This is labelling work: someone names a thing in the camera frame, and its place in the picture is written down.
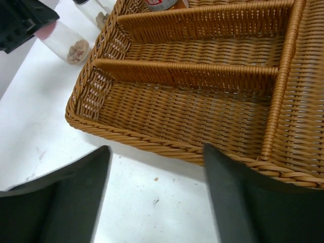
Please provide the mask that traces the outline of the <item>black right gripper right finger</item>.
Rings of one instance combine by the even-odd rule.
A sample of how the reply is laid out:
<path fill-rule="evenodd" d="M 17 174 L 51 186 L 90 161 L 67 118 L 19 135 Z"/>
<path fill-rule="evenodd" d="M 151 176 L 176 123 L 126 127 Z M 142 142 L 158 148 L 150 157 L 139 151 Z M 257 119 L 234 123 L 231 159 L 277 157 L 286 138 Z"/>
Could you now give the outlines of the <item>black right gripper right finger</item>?
<path fill-rule="evenodd" d="M 204 146 L 221 242 L 323 242 L 323 190 L 284 183 Z"/>

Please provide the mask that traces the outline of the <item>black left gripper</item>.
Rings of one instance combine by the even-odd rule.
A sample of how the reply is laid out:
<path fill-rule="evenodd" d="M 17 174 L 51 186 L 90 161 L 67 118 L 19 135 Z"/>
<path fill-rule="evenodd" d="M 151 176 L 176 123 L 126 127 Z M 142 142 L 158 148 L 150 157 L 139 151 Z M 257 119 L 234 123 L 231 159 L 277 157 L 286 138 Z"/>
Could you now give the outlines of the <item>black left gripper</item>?
<path fill-rule="evenodd" d="M 1 51 L 9 54 L 59 15 L 40 1 L 1 1 Z"/>

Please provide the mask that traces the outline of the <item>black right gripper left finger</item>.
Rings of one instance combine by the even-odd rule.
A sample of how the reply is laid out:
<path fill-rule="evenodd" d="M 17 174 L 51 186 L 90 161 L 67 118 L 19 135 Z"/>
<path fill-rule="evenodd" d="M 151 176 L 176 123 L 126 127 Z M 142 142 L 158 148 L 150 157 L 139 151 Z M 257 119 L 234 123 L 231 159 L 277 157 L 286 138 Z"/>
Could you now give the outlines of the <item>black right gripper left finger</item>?
<path fill-rule="evenodd" d="M 109 146 L 1 191 L 1 242 L 92 242 L 111 161 Z"/>

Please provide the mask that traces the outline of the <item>pink-lid clear spice jar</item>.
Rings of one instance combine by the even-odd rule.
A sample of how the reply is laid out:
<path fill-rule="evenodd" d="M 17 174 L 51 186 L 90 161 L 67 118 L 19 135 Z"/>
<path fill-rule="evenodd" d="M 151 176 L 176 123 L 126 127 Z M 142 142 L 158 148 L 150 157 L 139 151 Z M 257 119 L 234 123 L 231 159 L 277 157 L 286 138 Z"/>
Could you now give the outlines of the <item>pink-lid clear spice jar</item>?
<path fill-rule="evenodd" d="M 82 64 L 91 50 L 85 38 L 59 20 L 36 31 L 34 35 L 70 65 Z"/>

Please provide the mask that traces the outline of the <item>black-capped small spice bottle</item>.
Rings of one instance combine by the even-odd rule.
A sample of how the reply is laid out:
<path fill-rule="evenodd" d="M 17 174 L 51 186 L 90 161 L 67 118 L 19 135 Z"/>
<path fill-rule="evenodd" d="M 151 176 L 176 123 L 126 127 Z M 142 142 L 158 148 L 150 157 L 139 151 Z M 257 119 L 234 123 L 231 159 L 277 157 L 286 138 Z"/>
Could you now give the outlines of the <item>black-capped small spice bottle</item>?
<path fill-rule="evenodd" d="M 105 26 L 109 14 L 99 2 L 95 0 L 73 0 L 73 2 L 80 12 L 99 29 Z"/>

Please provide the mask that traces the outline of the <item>grey-lid red-label jar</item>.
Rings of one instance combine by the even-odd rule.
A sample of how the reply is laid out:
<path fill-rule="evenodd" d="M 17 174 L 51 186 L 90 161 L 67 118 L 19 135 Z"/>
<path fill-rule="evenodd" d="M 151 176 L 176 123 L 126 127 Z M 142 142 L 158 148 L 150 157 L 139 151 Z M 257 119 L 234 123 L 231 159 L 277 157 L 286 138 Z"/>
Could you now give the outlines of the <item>grey-lid red-label jar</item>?
<path fill-rule="evenodd" d="M 189 8 L 187 0 L 145 0 L 150 11 L 165 11 L 171 9 Z"/>

